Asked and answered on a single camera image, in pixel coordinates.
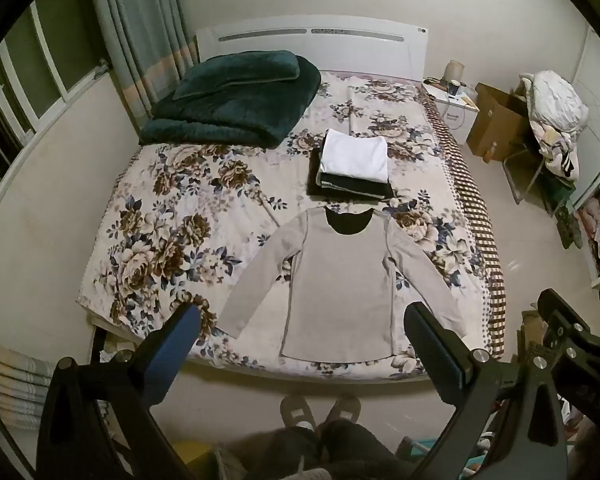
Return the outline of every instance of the metal screw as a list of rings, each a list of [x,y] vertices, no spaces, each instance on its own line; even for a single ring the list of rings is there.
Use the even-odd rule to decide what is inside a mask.
[[[546,361],[544,360],[544,357],[540,357],[539,355],[534,357],[534,364],[541,370],[546,368]]]
[[[131,350],[121,350],[116,354],[116,361],[119,363],[126,363],[131,360],[134,353]]]
[[[489,360],[489,353],[482,348],[478,348],[474,350],[474,358],[478,362],[485,363]]]
[[[70,357],[63,357],[62,359],[60,359],[58,361],[58,368],[60,368],[61,370],[66,370],[68,367],[70,367],[73,364],[74,360],[71,359]]]

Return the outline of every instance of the bed frame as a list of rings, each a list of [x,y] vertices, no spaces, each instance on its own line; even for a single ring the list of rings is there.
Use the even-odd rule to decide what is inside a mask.
[[[271,16],[196,31],[205,61],[246,50],[290,50],[319,70],[358,72],[422,81],[429,32],[405,23],[305,14]]]

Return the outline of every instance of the beige long-sleeve shirt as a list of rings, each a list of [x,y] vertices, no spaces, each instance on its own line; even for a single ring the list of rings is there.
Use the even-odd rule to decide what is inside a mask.
[[[368,223],[355,234],[336,231],[321,207],[280,227],[240,276],[217,327],[238,337],[293,256],[284,356],[353,363],[393,355],[396,267],[441,325],[464,336],[456,300],[427,255],[389,215],[362,215]]]

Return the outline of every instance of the floral pattern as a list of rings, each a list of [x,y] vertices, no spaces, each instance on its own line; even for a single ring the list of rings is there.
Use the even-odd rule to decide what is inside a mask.
[[[470,348],[481,323],[488,273],[448,176],[440,140],[418,89],[405,82],[322,74],[318,97],[273,150],[243,146],[145,146],[118,180],[104,213],[78,302],[139,336],[194,304],[202,330],[190,357],[216,367],[352,380],[404,380],[425,373],[401,327],[422,298],[395,275],[397,354],[366,363],[309,363],[280,356],[292,260],[281,262],[267,300],[238,339],[216,328],[232,286],[267,239],[304,209],[360,212],[368,203],[306,195],[308,157],[328,128],[383,136],[397,197],[379,203],[429,256],[468,319]]]

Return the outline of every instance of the bottle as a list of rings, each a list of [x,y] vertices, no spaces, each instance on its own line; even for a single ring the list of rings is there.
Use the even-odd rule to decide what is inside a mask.
[[[496,152],[496,147],[497,147],[498,143],[494,142],[491,147],[487,150],[487,153],[484,154],[484,157],[482,158],[482,160],[484,162],[489,162],[492,158],[493,158],[493,154]]]

